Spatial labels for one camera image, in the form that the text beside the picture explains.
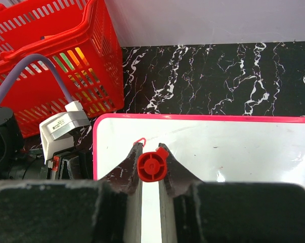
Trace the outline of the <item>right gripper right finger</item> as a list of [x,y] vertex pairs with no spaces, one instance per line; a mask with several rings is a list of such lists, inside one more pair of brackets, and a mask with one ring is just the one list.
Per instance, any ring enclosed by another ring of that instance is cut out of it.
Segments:
[[164,143],[159,147],[168,152],[167,172],[159,181],[161,241],[200,240],[191,186],[201,180],[177,161]]

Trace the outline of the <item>pink framed whiteboard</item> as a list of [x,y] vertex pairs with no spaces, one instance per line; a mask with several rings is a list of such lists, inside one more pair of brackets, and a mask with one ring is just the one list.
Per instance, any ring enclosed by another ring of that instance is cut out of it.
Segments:
[[[193,242],[305,242],[305,117],[106,114],[93,127],[94,179],[137,142],[143,153],[164,143],[201,180]],[[141,242],[162,242],[159,181],[142,183]]]

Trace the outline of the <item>red whiteboard marker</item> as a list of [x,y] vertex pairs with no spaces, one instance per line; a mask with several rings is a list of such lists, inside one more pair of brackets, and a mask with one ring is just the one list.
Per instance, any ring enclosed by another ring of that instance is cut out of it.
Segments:
[[143,182],[157,182],[167,174],[166,159],[169,156],[164,148],[158,147],[156,151],[146,152],[137,160],[137,172]]

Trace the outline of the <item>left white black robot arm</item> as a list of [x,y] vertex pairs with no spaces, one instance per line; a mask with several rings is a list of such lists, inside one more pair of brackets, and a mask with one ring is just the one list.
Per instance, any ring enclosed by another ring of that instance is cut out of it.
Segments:
[[0,107],[0,180],[92,179],[93,156],[72,132],[89,124],[83,111],[56,114],[40,126],[41,148],[25,151],[13,111]]

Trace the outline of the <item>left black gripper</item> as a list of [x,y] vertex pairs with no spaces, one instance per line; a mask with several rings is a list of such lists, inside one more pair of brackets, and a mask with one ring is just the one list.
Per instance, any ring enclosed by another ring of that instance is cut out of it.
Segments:
[[41,149],[18,153],[8,160],[1,179],[77,180],[93,179],[93,155],[89,150],[64,149],[45,161]]

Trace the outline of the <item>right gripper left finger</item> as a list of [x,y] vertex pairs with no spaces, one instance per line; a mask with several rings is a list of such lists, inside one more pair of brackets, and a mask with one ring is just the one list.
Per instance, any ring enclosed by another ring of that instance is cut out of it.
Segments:
[[141,242],[142,181],[137,161],[143,144],[135,143],[126,158],[101,181],[99,242]]

